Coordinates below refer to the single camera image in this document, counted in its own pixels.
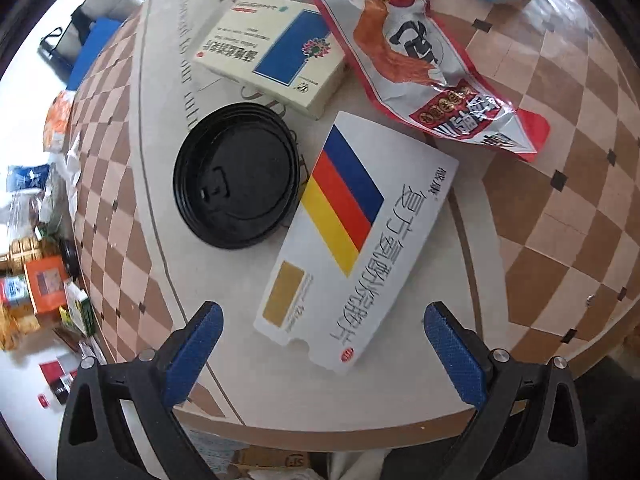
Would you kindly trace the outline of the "white tricolour medicine box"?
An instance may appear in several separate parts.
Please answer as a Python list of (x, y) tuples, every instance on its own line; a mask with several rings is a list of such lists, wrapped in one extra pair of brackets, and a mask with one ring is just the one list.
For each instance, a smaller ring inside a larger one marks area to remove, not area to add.
[(458, 162), (338, 113), (306, 183), (254, 326), (346, 374), (396, 302), (445, 205)]

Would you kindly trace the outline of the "black plastic cup lid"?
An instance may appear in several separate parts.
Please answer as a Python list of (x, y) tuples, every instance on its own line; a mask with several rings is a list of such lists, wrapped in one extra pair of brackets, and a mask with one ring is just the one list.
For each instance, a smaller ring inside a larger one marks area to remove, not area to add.
[(210, 113), (181, 145), (172, 192), (186, 226), (206, 244), (262, 242), (297, 206), (300, 162), (291, 130), (273, 110), (233, 103)]

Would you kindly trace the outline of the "cream blue medicine box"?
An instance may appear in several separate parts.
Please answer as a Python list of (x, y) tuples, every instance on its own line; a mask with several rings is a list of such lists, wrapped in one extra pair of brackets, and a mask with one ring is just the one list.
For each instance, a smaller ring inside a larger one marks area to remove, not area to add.
[(317, 7), (294, 0), (236, 0), (193, 61), (314, 119), (346, 70), (344, 51)]

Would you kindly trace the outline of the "red chicken snack wrapper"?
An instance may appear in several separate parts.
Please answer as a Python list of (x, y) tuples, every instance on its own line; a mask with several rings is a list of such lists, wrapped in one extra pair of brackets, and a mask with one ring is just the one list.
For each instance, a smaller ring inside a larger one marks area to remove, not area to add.
[(550, 133), (540, 115), (503, 99), (434, 17), (430, 0), (311, 0), (369, 100), (435, 138), (531, 162)]

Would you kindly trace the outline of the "green white small carton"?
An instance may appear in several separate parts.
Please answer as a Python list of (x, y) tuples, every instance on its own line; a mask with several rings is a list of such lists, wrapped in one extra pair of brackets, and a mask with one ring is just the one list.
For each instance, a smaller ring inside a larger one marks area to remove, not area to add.
[(70, 278), (64, 282), (67, 312), (74, 326), (85, 336), (96, 332), (96, 320), (88, 294)]

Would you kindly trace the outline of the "orange box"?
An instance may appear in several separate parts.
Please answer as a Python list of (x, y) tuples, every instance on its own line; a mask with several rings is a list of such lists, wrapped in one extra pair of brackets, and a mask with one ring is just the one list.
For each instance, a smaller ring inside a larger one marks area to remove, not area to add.
[(24, 274), (35, 314), (49, 313), (66, 304), (64, 283), (68, 274), (60, 255), (26, 262)]

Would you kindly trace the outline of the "yellow snack bag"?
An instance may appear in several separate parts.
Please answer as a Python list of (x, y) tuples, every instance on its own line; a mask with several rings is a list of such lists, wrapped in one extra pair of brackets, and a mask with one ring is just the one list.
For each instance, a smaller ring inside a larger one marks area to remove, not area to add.
[(0, 348), (11, 351), (18, 347), (24, 336), (38, 332), (41, 325), (32, 306), (10, 308), (2, 304), (0, 308)]

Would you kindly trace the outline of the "checkered table mat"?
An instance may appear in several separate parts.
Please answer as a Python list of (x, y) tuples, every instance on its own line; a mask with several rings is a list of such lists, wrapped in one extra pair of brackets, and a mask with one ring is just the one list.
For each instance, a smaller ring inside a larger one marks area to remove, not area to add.
[(244, 250), (202, 243), (181, 220), (172, 167), (217, 107), (265, 102), (192, 65), (229, 0), (146, 0), (75, 98), (81, 176), (74, 235), (106, 356), (157, 348), (205, 300), (224, 332), (178, 408), (190, 427), (275, 448), (400, 448), (458, 434), (470, 417), (426, 340), (444, 302), (491, 347), (575, 374), (639, 321), (639, 72), (587, 0), (432, 0), (480, 73), (548, 120), (533, 162), (444, 143), (449, 200), (396, 304), (345, 375), (281, 347), (254, 319), (284, 236)]

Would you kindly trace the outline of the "blue label water bottle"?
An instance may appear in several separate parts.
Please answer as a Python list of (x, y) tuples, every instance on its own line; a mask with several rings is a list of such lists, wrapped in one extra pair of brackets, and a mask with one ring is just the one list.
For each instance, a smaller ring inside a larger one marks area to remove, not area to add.
[(49, 177), (50, 165), (9, 166), (6, 174), (6, 192), (42, 191)]

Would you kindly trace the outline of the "orange tissue pack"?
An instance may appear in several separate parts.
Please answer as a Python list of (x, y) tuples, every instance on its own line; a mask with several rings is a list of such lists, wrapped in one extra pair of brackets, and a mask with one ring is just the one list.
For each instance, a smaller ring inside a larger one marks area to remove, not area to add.
[(43, 151), (61, 153), (70, 128), (70, 116), (75, 99), (75, 91), (63, 90), (53, 100), (47, 112), (42, 134)]

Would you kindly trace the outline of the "blue folder board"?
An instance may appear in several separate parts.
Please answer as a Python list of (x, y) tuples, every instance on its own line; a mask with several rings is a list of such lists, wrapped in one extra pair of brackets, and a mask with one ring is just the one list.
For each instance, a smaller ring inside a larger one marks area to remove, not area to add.
[(122, 22), (110, 18), (98, 18), (94, 22), (68, 77), (66, 86), (68, 91), (76, 91), (79, 88), (89, 68), (114, 36), (114, 33), (120, 29), (120, 26), (122, 26)]

